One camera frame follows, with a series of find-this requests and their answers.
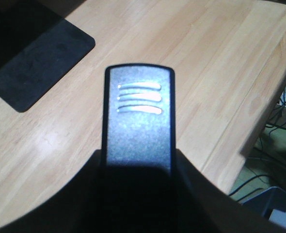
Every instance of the cable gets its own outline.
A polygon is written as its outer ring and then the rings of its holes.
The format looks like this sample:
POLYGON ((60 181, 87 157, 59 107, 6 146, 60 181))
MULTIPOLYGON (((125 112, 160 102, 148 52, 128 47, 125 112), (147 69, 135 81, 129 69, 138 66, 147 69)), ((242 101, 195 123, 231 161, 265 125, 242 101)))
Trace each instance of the cable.
POLYGON ((275 177, 277 177, 275 171, 274 171, 270 166, 268 166, 268 165, 262 160, 263 154, 264 154, 265 152, 264 152, 264 145, 263 145, 263 141, 262 141, 261 137, 259 137, 259 141, 260 141, 260 145, 261 145, 261 150, 258 149, 258 148, 254 148, 254 149, 256 149, 256 150, 258 150, 258 151, 260 152, 260 157, 259 157, 259 159, 260 159, 260 161, 263 163, 263 165, 264 165, 268 170, 270 170, 271 173, 272 173, 275 177))
POLYGON ((258 191, 258 190, 263 190, 263 189, 264 189, 264 188, 257 188, 257 189, 255 189, 255 190, 253 190, 252 192, 250 192, 250 193, 244 195, 242 198, 239 198, 238 200, 236 200, 236 202, 239 202, 239 201, 241 201, 241 200, 247 198, 248 196, 252 195, 254 192, 256 192, 256 191, 258 191))
POLYGON ((280 160, 274 158, 273 156, 269 155, 267 152, 264 152, 263 150, 260 150, 260 149, 258 149, 258 148, 256 148, 256 147, 254 147, 254 149, 257 150, 257 151, 259 151, 259 152, 261 152, 261 153, 263 153, 263 154, 266 155, 267 157, 269 157, 270 160, 268 160, 268 162, 273 162, 273 163, 275 163, 276 165, 281 166, 284 170, 286 170, 286 164, 284 164, 282 161, 280 161, 280 160))
POLYGON ((270 163, 276 164, 277 166, 280 166, 281 168, 283 168, 286 171, 286 167, 283 164, 277 163, 277 162, 275 162, 273 160, 270 160, 270 159, 262 159, 262 158, 258 158, 258 157, 248 157, 248 159, 254 159, 254 160, 261 160, 261 161, 270 162, 270 163))
POLYGON ((279 128, 281 128, 281 127, 285 126, 285 125, 286 125, 286 122, 285 122, 285 123, 283 123, 282 125, 276 126, 276 128, 275 128, 275 129, 271 130, 271 131, 269 132, 269 138, 271 139, 271 133, 272 133, 273 131, 275 131, 275 130, 277 130, 277 129, 279 129, 279 128))
MULTIPOLYGON (((248 166, 245 165, 245 167, 247 169, 249 169, 254 175, 258 176, 258 174, 256 174, 256 172, 254 172, 252 169, 250 169, 248 166)), ((265 183, 265 184, 269 184, 268 182, 264 181, 263 179, 261 179, 260 177, 258 177, 259 180, 262 182, 262 183, 265 183)))
POLYGON ((247 185, 249 182, 251 182, 252 180, 255 180, 256 178, 259 178, 259 177, 268 177, 268 178, 272 179, 278 186, 281 187, 281 185, 279 184, 279 182, 277 182, 271 175, 262 174, 262 175, 257 175, 257 176, 251 177, 251 178, 248 179, 246 182, 244 182, 243 184, 241 184, 238 188, 236 188, 233 192, 231 192, 230 194, 228 194, 228 196, 232 196, 232 195, 236 194, 241 188, 243 188, 243 187, 244 187, 245 185, 247 185))

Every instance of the black cable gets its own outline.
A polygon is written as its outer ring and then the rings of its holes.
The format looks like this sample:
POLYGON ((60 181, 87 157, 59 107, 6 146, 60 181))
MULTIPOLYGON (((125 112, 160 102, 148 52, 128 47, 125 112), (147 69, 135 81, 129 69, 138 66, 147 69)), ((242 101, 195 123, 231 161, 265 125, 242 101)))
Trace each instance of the black cable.
MULTIPOLYGON (((254 175, 258 176, 258 174, 256 172, 254 172, 252 169, 250 169, 248 166, 245 165, 245 167, 247 169, 249 169, 254 175)), ((265 184, 269 184, 268 182, 264 181, 263 179, 261 179, 260 177, 258 177, 259 180, 262 182, 262 183, 265 183, 265 184)))
POLYGON ((264 188, 257 188, 255 190, 253 190, 252 192, 248 193, 247 195, 244 195, 242 198, 239 198, 238 200, 236 200, 236 202, 239 202, 245 198, 247 198, 248 196, 252 195, 254 192, 258 191, 258 190, 263 190, 264 188))
POLYGON ((271 162, 273 161, 275 164, 277 164, 278 166, 283 167, 283 169, 286 170, 286 164, 284 164, 282 161, 274 158, 273 156, 269 155, 267 152, 264 152, 263 150, 260 150, 260 149, 258 149, 256 147, 254 147, 254 149, 259 151, 259 152, 261 152, 261 153, 263 153, 264 155, 266 155, 267 157, 269 157, 271 159, 271 162))
POLYGON ((260 141, 260 145, 261 145, 261 150, 259 150, 259 149, 257 149, 257 148, 254 148, 254 149, 256 149, 256 150, 258 150, 258 151, 260 152, 260 157, 259 157, 259 159, 260 159, 260 161, 262 162, 262 164, 263 164, 268 170, 270 170, 271 173, 272 173, 275 177, 277 177, 275 171, 274 171, 270 166, 268 166, 268 165, 262 160, 263 154, 266 154, 266 153, 264 152, 264 145, 263 145, 263 141, 261 140, 261 137, 259 137, 259 141, 260 141))
POLYGON ((279 182, 277 182, 271 175, 266 175, 266 174, 261 174, 261 175, 257 175, 257 176, 253 176, 250 179, 248 179, 246 182, 244 182, 243 184, 241 184, 238 188, 236 188, 234 191, 232 191, 230 194, 228 194, 228 196, 232 196, 234 194, 236 194, 241 188, 243 188, 245 185, 247 185, 249 182, 251 182, 252 180, 255 180, 256 178, 259 177, 268 177, 270 179, 272 179, 278 186, 281 187, 281 185, 279 184, 279 182))
POLYGON ((275 131, 275 130, 277 130, 277 129, 279 129, 279 128, 281 128, 281 127, 285 126, 285 125, 286 125, 286 122, 285 122, 285 123, 283 123, 282 125, 276 126, 276 128, 275 128, 275 129, 271 130, 271 131, 269 132, 269 138, 271 139, 271 133, 272 133, 273 131, 275 131))

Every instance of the light wood surface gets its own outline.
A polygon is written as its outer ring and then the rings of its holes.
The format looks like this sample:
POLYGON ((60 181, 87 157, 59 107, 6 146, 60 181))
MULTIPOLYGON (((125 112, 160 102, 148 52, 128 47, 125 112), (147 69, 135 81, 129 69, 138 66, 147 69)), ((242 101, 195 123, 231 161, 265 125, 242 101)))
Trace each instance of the light wood surface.
MULTIPOLYGON (((45 4, 64 14, 61 0, 45 4)), ((229 192, 286 84, 286 5, 87 0, 66 19, 96 47, 27 112, 0 99, 0 226, 50 198, 101 147, 104 70, 114 64, 175 70, 176 147, 229 192)))

